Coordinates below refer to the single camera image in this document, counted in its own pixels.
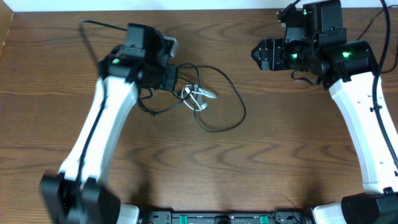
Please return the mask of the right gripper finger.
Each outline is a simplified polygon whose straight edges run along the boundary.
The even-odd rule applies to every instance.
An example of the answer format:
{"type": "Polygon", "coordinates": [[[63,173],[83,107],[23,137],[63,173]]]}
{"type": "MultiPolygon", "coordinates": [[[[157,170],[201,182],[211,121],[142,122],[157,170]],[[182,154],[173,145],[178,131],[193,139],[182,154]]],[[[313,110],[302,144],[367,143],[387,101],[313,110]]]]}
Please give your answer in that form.
{"type": "Polygon", "coordinates": [[[251,57],[252,58],[261,58],[261,47],[258,45],[251,50],[251,57]]]}
{"type": "Polygon", "coordinates": [[[251,56],[251,60],[255,61],[259,68],[262,68],[262,60],[256,56],[251,56]]]}

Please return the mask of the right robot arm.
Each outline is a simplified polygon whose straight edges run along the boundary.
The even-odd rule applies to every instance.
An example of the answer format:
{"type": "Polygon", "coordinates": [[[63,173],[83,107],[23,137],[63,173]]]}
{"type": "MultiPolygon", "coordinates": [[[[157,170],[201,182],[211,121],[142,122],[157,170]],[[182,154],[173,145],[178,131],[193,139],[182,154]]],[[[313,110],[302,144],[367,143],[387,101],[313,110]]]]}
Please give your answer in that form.
{"type": "Polygon", "coordinates": [[[277,14],[285,35],[264,39],[251,57],[261,70],[310,72],[329,91],[348,127],[363,193],[308,209],[297,223],[396,223],[397,131],[384,99],[381,72],[363,40],[348,42],[339,1],[319,1],[277,14]]]}

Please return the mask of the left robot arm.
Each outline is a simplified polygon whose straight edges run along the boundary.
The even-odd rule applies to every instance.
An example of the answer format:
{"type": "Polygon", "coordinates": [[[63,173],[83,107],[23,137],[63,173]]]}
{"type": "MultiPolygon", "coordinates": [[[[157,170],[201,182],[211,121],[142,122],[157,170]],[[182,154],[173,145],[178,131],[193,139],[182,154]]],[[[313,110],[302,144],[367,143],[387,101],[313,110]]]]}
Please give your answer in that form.
{"type": "Polygon", "coordinates": [[[40,191],[53,223],[141,223],[135,205],[107,187],[113,154],[143,88],[173,91],[177,68],[169,63],[178,41],[130,23],[126,39],[98,62],[95,96],[80,135],[57,174],[45,174],[40,191]]]}

